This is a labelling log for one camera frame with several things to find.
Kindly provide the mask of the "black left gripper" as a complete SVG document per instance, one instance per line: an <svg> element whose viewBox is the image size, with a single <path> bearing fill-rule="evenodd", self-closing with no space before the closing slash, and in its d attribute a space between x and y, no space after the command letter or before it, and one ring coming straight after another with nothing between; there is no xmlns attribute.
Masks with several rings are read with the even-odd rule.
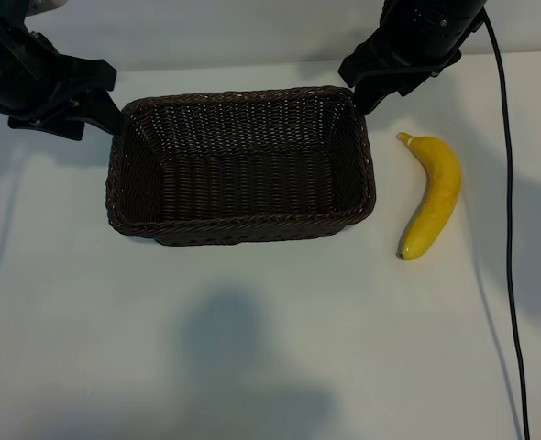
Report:
<svg viewBox="0 0 541 440"><path fill-rule="evenodd" d="M62 99L30 93L10 111L7 122L12 129L33 130L69 140L83 138L85 123L108 134L121 132L124 118L108 91L82 89Z"/></svg>

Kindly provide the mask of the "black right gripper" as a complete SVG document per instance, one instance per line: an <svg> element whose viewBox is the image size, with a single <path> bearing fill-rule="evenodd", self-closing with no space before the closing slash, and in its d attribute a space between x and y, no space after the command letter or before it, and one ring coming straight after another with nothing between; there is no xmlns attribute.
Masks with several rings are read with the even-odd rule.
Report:
<svg viewBox="0 0 541 440"><path fill-rule="evenodd" d="M367 78L359 82L354 88L355 106L364 115L374 111L390 94L406 96L461 58L459 44L454 45L447 55L434 60L409 60L385 43L377 43L375 50L379 53L379 75L375 80Z"/></svg>

